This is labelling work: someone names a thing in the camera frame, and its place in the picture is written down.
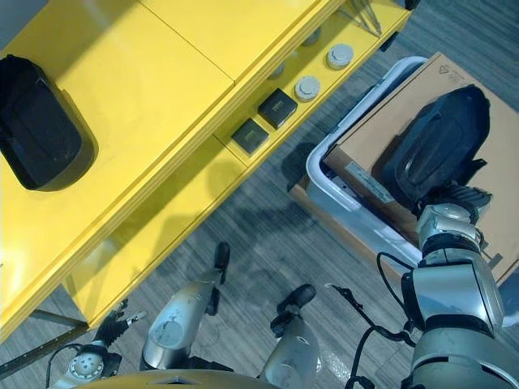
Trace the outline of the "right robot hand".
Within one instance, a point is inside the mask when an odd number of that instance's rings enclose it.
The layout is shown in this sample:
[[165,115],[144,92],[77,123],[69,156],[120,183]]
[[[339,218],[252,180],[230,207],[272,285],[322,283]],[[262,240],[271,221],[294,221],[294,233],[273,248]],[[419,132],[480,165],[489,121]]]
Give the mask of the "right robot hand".
[[492,193],[477,187],[461,186],[456,182],[450,182],[445,186],[435,186],[420,198],[411,211],[419,218],[426,206],[454,204],[465,209],[470,216],[470,223],[477,224],[483,209],[492,200]]

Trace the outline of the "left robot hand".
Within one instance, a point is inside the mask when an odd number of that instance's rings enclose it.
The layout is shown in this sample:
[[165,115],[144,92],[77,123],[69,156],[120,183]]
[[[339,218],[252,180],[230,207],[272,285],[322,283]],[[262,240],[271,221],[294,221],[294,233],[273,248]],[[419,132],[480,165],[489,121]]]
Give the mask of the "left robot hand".
[[111,344],[119,338],[132,324],[142,320],[148,315],[145,310],[137,311],[124,317],[124,310],[128,307],[128,299],[125,298],[117,304],[105,317],[97,329],[93,343],[109,348]]

